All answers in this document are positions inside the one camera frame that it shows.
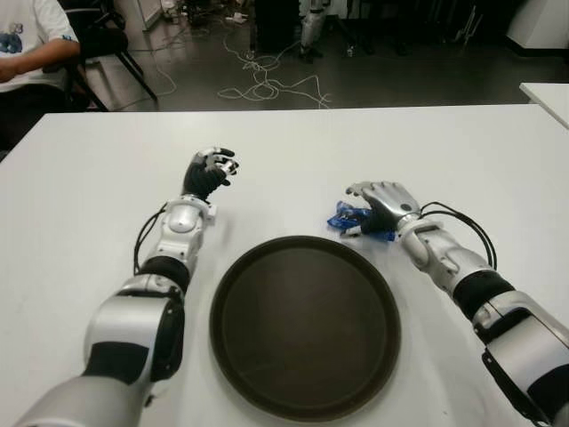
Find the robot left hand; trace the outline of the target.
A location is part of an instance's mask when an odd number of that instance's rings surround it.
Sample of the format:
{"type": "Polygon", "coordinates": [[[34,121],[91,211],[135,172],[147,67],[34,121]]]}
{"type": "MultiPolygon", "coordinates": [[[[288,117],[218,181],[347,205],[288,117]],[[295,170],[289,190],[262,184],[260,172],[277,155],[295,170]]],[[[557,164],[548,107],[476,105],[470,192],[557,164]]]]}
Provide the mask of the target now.
{"type": "Polygon", "coordinates": [[[238,167],[234,151],[220,147],[202,149],[188,165],[181,195],[207,202],[217,188],[230,185],[229,177],[236,174],[238,167]]]}

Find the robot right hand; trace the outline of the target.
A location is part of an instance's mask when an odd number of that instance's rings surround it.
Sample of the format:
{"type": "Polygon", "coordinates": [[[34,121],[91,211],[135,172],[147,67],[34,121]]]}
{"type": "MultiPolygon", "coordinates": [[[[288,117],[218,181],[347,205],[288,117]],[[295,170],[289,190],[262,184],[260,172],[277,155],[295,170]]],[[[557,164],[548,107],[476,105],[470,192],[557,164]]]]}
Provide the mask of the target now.
{"type": "Polygon", "coordinates": [[[342,232],[346,236],[397,232],[407,223],[420,219],[421,207],[400,183],[390,181],[361,181],[351,184],[347,194],[362,197],[370,206],[370,216],[342,232]]]}

